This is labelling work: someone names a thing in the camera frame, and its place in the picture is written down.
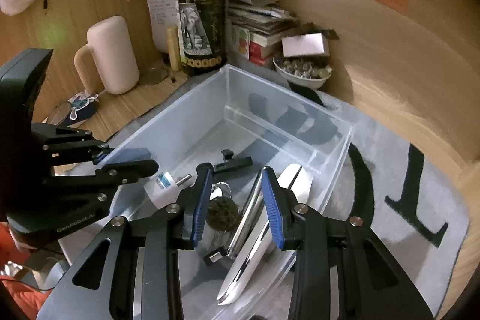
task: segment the wine bottle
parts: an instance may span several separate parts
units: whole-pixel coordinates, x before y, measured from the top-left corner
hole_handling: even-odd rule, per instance
[[[225,0],[178,0],[183,48],[182,65],[193,76],[213,71],[226,63]]]

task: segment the white mug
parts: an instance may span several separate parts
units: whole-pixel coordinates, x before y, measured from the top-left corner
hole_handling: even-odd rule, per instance
[[[100,79],[110,94],[123,94],[137,84],[140,72],[127,22],[122,16],[113,16],[90,27],[87,42],[76,52],[74,64],[88,94],[99,92],[93,91],[93,76],[83,60],[88,52],[92,54]]]

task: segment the elephant label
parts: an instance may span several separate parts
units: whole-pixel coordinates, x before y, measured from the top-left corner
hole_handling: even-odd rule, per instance
[[[186,3],[179,6],[183,51],[187,55],[212,55],[212,49],[203,28],[197,5],[195,3]]]

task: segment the bottle label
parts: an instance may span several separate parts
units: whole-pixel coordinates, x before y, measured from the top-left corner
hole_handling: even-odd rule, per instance
[[[180,3],[182,62],[195,68],[214,67],[222,62],[223,0]]]

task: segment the bowl of marbles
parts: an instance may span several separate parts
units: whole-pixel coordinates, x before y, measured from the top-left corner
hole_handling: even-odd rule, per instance
[[[299,86],[318,90],[332,75],[332,67],[318,66],[314,58],[285,58],[276,55],[273,59],[275,68],[286,80]]]

